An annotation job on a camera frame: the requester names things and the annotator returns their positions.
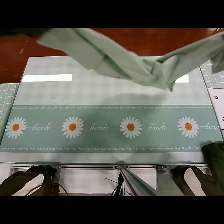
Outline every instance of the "red floor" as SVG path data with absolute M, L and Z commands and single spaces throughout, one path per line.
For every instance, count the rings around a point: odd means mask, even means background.
M 216 28 L 94 28 L 138 55 L 163 55 L 208 37 Z M 25 35 L 0 38 L 0 83 L 20 82 L 29 57 L 63 56 Z

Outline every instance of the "green cloth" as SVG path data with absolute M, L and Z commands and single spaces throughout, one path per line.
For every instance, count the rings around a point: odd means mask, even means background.
M 224 32 L 157 59 L 139 57 L 110 38 L 88 28 L 52 29 L 38 42 L 64 51 L 86 69 L 93 69 L 98 74 L 172 91 L 179 77 L 223 52 Z

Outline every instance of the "brown floor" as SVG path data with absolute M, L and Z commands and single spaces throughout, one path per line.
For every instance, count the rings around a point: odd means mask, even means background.
M 216 28 L 94 28 L 141 56 L 163 55 L 208 37 Z M 20 82 L 29 57 L 63 56 L 25 35 L 0 38 L 0 83 Z

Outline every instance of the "daisy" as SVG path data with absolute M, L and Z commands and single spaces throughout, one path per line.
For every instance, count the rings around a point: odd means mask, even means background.
M 81 119 L 78 117 L 69 117 L 69 119 L 63 122 L 61 131 L 64 132 L 63 135 L 66 135 L 66 138 L 70 137 L 71 139 L 82 134 L 83 127 L 84 125 Z
M 123 119 L 120 127 L 120 131 L 123 131 L 123 135 L 130 139 L 139 136 L 141 134 L 140 130 L 142 130 L 140 121 L 134 117 L 126 117 L 126 119 Z
M 6 135 L 8 138 L 17 138 L 26 130 L 26 122 L 22 117 L 14 117 L 6 126 Z
M 182 117 L 178 121 L 177 127 L 179 128 L 179 131 L 182 131 L 182 135 L 185 135 L 185 137 L 188 138 L 194 138 L 194 136 L 197 136 L 198 132 L 198 124 L 194 120 L 194 118 L 190 117 Z

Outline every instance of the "table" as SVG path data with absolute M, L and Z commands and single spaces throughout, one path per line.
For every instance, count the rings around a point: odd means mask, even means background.
M 201 146 L 223 140 L 200 68 L 173 92 L 98 75 L 69 56 L 30 58 L 23 77 L 1 162 L 203 163 Z

